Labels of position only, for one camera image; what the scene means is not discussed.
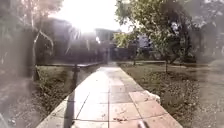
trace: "lawn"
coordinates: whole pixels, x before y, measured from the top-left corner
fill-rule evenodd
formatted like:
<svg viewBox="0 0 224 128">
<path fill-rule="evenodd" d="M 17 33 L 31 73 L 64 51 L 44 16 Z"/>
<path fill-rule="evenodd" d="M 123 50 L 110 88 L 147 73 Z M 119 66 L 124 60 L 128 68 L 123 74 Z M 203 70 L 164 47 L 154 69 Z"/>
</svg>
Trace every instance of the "lawn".
<svg viewBox="0 0 224 128">
<path fill-rule="evenodd" d="M 81 83 L 96 67 L 80 69 L 76 84 Z M 38 100 L 41 115 L 46 117 L 74 90 L 75 83 L 72 69 L 68 67 L 39 66 L 38 73 L 40 80 L 36 82 L 33 95 Z"/>
<path fill-rule="evenodd" d="M 163 64 L 119 63 L 136 82 L 161 98 L 161 105 L 184 127 L 192 126 L 193 113 L 198 104 L 197 67 Z"/>
</svg>

